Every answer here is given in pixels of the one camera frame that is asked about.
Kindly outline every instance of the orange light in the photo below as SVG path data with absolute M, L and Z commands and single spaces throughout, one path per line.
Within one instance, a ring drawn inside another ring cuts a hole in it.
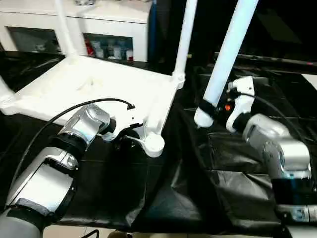
M 230 105 L 226 105 L 226 106 L 224 106 L 224 109 L 228 112 L 228 111 L 230 111 L 231 106 Z

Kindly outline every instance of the black tablecloth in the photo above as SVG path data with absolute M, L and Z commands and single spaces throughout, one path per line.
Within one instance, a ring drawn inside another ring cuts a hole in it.
M 234 71 L 230 79 L 250 74 Z M 189 78 L 177 93 L 163 130 L 166 145 L 160 157 L 149 158 L 128 141 L 105 143 L 97 138 L 80 162 L 78 191 L 59 224 L 131 232 L 271 235 L 280 222 L 261 157 L 239 134 L 218 123 L 209 129 L 195 126 L 195 102 L 207 81 Z M 265 73 L 255 77 L 255 89 L 300 127 L 314 164 L 317 111 L 312 103 L 317 93 L 312 85 L 299 74 Z M 252 112 L 282 121 L 258 102 Z M 11 141 L 0 147 L 3 207 L 15 167 L 44 122 L 23 115 L 2 115 L 0 120 L 2 135 Z M 24 167 L 59 129 L 52 125 L 45 130 Z

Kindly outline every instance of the glass cabinet door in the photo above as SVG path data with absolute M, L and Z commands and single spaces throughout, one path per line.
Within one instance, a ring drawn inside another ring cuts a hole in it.
M 132 37 L 84 33 L 84 39 L 89 56 L 133 61 Z
M 54 30 L 7 27 L 18 51 L 61 54 Z

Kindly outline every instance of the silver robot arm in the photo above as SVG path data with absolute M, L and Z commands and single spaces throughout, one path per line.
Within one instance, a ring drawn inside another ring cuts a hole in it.
M 230 132 L 241 133 L 264 159 L 283 232 L 293 238 L 312 233 L 317 236 L 313 225 L 317 223 L 317 188 L 312 179 L 309 150 L 283 124 L 262 114 L 251 115 L 254 94 L 252 77 L 240 78 L 229 83 L 225 105 L 215 108 L 203 100 L 200 109 Z
M 76 191 L 81 157 L 97 134 L 114 128 L 109 114 L 94 104 L 76 112 L 10 189 L 7 209 L 0 215 L 0 237 L 42 237 L 45 226 L 63 216 Z

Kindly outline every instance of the floor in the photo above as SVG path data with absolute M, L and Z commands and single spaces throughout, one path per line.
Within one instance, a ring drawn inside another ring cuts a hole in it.
M 67 227 L 67 226 L 50 226 L 44 230 L 44 238 L 80 238 L 85 234 L 93 231 L 93 227 Z M 114 230 L 98 229 L 99 238 L 107 238 Z M 133 238 L 256 238 L 247 236 L 211 236 L 206 234 L 150 234 L 150 233 L 134 233 Z

